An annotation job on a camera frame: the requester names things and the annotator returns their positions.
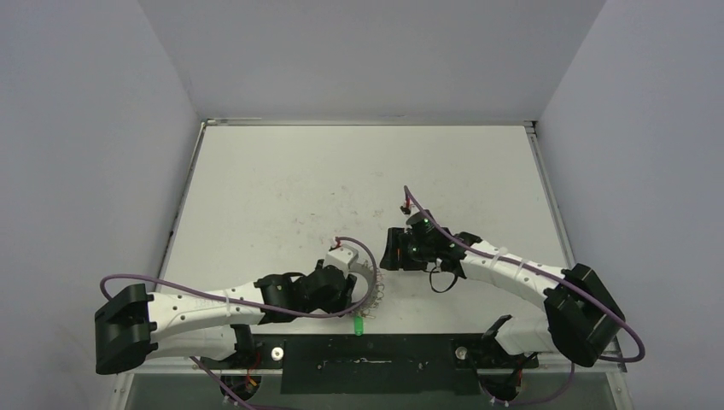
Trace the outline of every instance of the red wire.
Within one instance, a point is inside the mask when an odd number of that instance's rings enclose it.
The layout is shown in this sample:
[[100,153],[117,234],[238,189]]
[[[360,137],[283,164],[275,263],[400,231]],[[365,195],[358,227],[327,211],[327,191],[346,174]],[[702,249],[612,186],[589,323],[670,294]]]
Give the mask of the red wire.
[[259,352],[256,352],[256,362],[254,363],[253,366],[251,366],[249,369],[247,369],[247,382],[246,382],[247,386],[249,383],[251,383],[251,374],[250,374],[251,371],[253,369],[255,369],[259,365],[259,363],[261,363],[261,354],[259,354]]

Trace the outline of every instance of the screw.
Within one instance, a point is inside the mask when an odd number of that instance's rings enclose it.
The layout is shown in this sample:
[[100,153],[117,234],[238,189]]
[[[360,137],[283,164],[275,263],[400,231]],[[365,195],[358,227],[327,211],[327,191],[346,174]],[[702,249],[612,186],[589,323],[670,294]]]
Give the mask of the screw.
[[459,348],[456,348],[455,357],[460,360],[465,360],[465,358],[468,357],[468,349],[465,346],[460,346]]
[[284,349],[273,348],[271,350],[271,359],[274,361],[280,361],[284,357]]

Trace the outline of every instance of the cable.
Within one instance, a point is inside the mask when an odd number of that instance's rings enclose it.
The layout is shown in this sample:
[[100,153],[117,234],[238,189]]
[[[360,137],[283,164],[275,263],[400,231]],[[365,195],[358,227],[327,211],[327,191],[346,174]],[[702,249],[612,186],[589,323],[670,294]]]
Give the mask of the cable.
[[242,400],[241,397],[239,397],[236,393],[234,393],[234,390],[231,389],[229,386],[224,383],[224,381],[221,380],[219,376],[214,374],[211,369],[209,369],[206,365],[203,364],[201,360],[199,360],[196,357],[191,356],[189,359],[193,361],[197,366],[199,366],[200,369],[202,369],[214,382],[219,384],[221,386],[221,389],[224,389],[227,395],[231,397],[232,400],[239,403],[239,405],[247,408],[247,410],[293,410],[288,407],[274,407],[274,406],[252,406]]
[[455,284],[458,282],[458,275],[456,275],[455,273],[453,273],[453,274],[452,274],[452,282],[451,282],[444,290],[437,290],[437,289],[435,289],[435,286],[432,285],[432,275],[433,275],[433,273],[440,273],[440,272],[441,272],[441,271],[440,271],[440,268],[437,267],[437,266],[433,267],[433,268],[430,269],[430,271],[428,272],[428,274],[429,274],[428,280],[429,280],[429,282],[430,282],[430,288],[431,288],[432,291],[435,292],[435,293],[445,293],[445,292],[449,291],[450,289],[452,289],[453,286],[455,286]]
[[[372,271],[374,272],[372,283],[367,287],[367,292],[364,296],[362,296],[362,299],[355,302],[351,307],[348,307],[344,310],[341,310],[340,312],[336,313],[326,313],[326,314],[312,314],[312,313],[303,313],[303,312],[296,312],[294,310],[284,309],[282,307],[276,307],[271,305],[265,305],[263,303],[256,303],[256,302],[248,302],[248,301],[238,301],[234,299],[226,299],[225,297],[216,296],[216,295],[210,295],[206,292],[201,292],[200,290],[191,289],[188,286],[183,286],[182,284],[175,284],[174,282],[169,282],[167,280],[158,279],[158,278],[150,278],[148,276],[143,275],[133,275],[133,274],[116,274],[116,275],[108,275],[107,277],[101,279],[101,293],[103,293],[103,296],[106,297],[106,299],[111,300],[113,297],[108,293],[108,290],[106,289],[106,283],[109,280],[113,279],[136,279],[141,280],[144,282],[150,282],[153,284],[161,284],[164,286],[167,286],[169,288],[175,289],[175,290],[181,290],[183,292],[186,292],[190,295],[203,297],[206,299],[211,299],[214,301],[219,302],[229,302],[234,303],[237,305],[243,305],[243,306],[251,306],[254,308],[259,309],[265,309],[265,310],[272,310],[274,312],[279,313],[286,313],[291,314],[294,316],[302,317],[302,318],[315,318],[315,319],[330,319],[330,318],[336,318],[339,316],[342,316],[344,314],[350,313],[354,311],[356,308],[362,306],[363,303],[370,297],[372,294],[372,290],[377,286],[377,273],[379,272],[379,269],[377,269],[377,261],[375,261],[375,256],[372,254],[372,251],[367,248],[367,245],[364,243],[358,241],[357,239],[354,239],[353,237],[336,237],[335,240],[339,242],[350,242],[354,243],[355,245],[359,246],[364,250],[367,254],[367,256],[370,258],[370,263],[372,264]],[[190,357],[190,359],[196,363],[197,366],[199,366],[200,369],[202,369],[213,381],[215,381],[221,389],[223,389],[229,397],[231,397],[236,403],[244,406],[248,410],[291,410],[287,407],[271,407],[271,406],[251,406],[244,400],[242,400],[241,397],[239,397],[236,393],[234,393],[234,390],[231,389],[229,386],[224,383],[224,381],[221,380],[221,378],[217,375],[215,375],[211,369],[206,367],[198,358],[196,357]]]
[[[410,189],[407,188],[407,185],[405,185],[405,195],[407,198],[410,198],[410,200],[415,205],[415,207],[417,207],[417,210],[420,212],[420,214],[422,214],[425,218],[427,218],[430,221],[430,223],[432,223],[432,225],[435,227],[435,229],[437,229],[437,231],[439,233],[441,233],[443,236],[445,236],[447,239],[450,239],[456,245],[462,247],[463,249],[465,249],[467,251],[472,252],[475,255],[479,255],[479,256],[482,256],[483,258],[488,258],[491,260],[495,257],[495,255],[491,255],[487,252],[483,252],[481,250],[471,248],[470,246],[466,245],[465,243],[463,243],[462,241],[460,241],[459,239],[457,239],[456,237],[454,237],[453,235],[451,235],[450,233],[448,233],[447,231],[442,229],[442,226],[440,226],[440,224],[437,223],[437,221],[432,217],[432,215],[430,215],[427,211],[425,211],[425,208],[422,205],[420,205],[420,202],[418,202],[417,199],[415,199],[415,196],[410,192]],[[646,356],[646,347],[644,346],[644,342],[641,340],[641,337],[639,336],[639,334],[636,333],[636,331],[634,331],[634,329],[631,326],[629,326],[628,323],[626,323],[623,319],[619,318],[618,315],[616,315],[615,313],[613,313],[613,311],[611,311],[609,308],[604,306],[603,303],[596,300],[596,298],[588,295],[586,293],[586,291],[584,291],[583,289],[579,288],[578,286],[572,284],[571,282],[569,282],[565,279],[561,279],[555,275],[551,275],[550,273],[548,273],[542,269],[539,269],[535,266],[530,266],[527,263],[521,265],[520,261],[516,261],[515,259],[509,258],[507,256],[500,256],[498,258],[498,261],[521,266],[523,269],[525,269],[527,271],[533,272],[533,273],[543,276],[545,278],[549,278],[550,280],[558,282],[559,284],[565,286],[566,288],[573,290],[580,297],[582,297],[583,299],[586,299],[588,302],[593,304],[596,308],[598,308],[606,316],[613,319],[613,321],[616,322],[617,325],[619,325],[624,331],[626,331],[626,333],[631,335],[631,338],[636,342],[636,345],[639,347],[639,353],[633,357],[601,356],[601,357],[599,357],[599,359],[604,360],[604,361],[613,361],[616,363],[635,363],[637,361],[642,361],[644,359],[644,356]]]
[[491,395],[485,387],[482,388],[482,391],[484,391],[487,395],[493,397],[492,402],[497,404],[508,406],[529,406],[531,404],[542,404],[547,403],[549,401],[554,401],[558,397],[560,397],[563,393],[566,392],[570,388],[571,383],[573,382],[573,376],[575,374],[575,363],[570,362],[570,373],[568,374],[568,378],[566,379],[565,383],[563,383],[563,386],[560,387],[560,389],[553,392],[553,394],[549,395],[548,397],[541,397],[540,399],[531,399],[531,400],[516,400],[516,401],[502,401],[499,399],[496,399]]
[[508,384],[516,376],[516,374],[518,375],[518,378],[520,378],[520,375],[523,374],[523,368],[525,367],[525,365],[528,364],[528,362],[531,361],[532,359],[534,359],[535,356],[537,356],[537,355],[538,355],[538,352],[534,352],[534,353],[531,353],[530,355],[526,356],[525,359],[521,360],[521,362],[518,363],[518,365],[513,369],[513,372],[511,373],[511,375],[505,379],[503,384]]

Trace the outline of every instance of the zip tie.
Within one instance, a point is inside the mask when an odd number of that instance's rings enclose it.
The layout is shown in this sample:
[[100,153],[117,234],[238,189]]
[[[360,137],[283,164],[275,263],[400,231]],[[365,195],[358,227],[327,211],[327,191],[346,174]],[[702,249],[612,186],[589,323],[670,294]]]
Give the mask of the zip tie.
[[516,271],[516,274],[515,274],[515,276],[513,276],[513,278],[517,278],[518,273],[520,273],[520,271],[522,271],[523,267],[524,267],[525,264],[527,264],[528,262],[530,262],[530,261],[527,260],[527,259],[521,259],[521,264],[518,265],[518,270]]
[[231,302],[229,301],[229,293],[226,292],[226,289],[222,290],[224,292],[224,298],[226,299],[226,317],[231,317]]
[[498,248],[498,253],[495,254],[495,256],[493,256],[493,260],[490,261],[490,268],[493,269],[495,267],[495,264],[498,263],[498,258],[500,256],[505,256],[507,254],[508,248],[506,248],[505,246],[501,246],[500,248]]

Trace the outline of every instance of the metal frame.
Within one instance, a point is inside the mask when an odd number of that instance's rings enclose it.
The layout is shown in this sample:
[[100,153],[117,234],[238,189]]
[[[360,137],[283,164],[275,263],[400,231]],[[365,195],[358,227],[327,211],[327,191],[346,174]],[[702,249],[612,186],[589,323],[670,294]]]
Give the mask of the metal frame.
[[[176,238],[176,231],[178,224],[181,220],[181,215],[184,211],[184,205],[186,198],[189,193],[191,181],[193,179],[194,171],[196,169],[196,162],[201,152],[201,145],[203,144],[203,138],[208,126],[524,126],[528,135],[528,142],[530,144],[531,153],[534,157],[535,165],[538,169],[540,181],[543,184],[543,191],[546,193],[546,200],[548,207],[551,210],[553,222],[558,233],[558,240],[563,249],[563,255],[569,267],[575,264],[573,251],[570,246],[568,235],[563,224],[563,219],[558,208],[558,203],[553,194],[548,174],[546,172],[543,158],[540,154],[540,147],[538,145],[538,138],[535,133],[533,121],[480,121],[480,120],[449,120],[449,119],[436,119],[427,117],[408,117],[406,115],[390,115],[380,117],[378,119],[370,119],[369,117],[360,118],[358,120],[338,120],[338,119],[321,119],[321,120],[304,120],[304,119],[262,119],[262,118],[232,118],[232,119],[208,119],[201,122],[201,126],[196,138],[196,144],[194,147],[193,155],[190,159],[189,171],[186,177],[184,185],[184,191],[179,201],[178,209],[172,223],[172,235],[169,237],[168,243],[161,263],[158,278],[164,278],[166,274],[166,268],[173,248],[173,243]],[[621,355],[621,349],[617,339],[606,349],[609,354]],[[542,354],[539,356],[540,367],[537,369],[530,369],[531,372],[567,372],[569,370],[569,362],[560,354]],[[633,409],[631,397],[628,392],[623,372],[626,371],[626,367],[623,364],[616,364],[611,362],[599,362],[596,366],[591,368],[578,367],[577,372],[604,372],[609,381],[611,388],[611,394],[616,404],[617,409],[629,410]],[[495,374],[498,372],[507,372],[505,370],[486,370],[479,371],[479,373]],[[198,374],[202,375],[198,367],[185,359],[164,359],[156,360],[152,364],[144,364],[132,372],[121,373],[116,376],[114,382],[114,392],[111,395],[111,400],[108,408],[112,410],[121,410],[126,408],[128,401],[128,394],[131,391],[131,385],[133,382],[134,374]],[[246,374],[243,369],[235,370],[224,370],[220,371],[219,374]],[[271,374],[282,374],[281,370],[255,370],[251,371],[251,374],[255,375],[271,375]]]

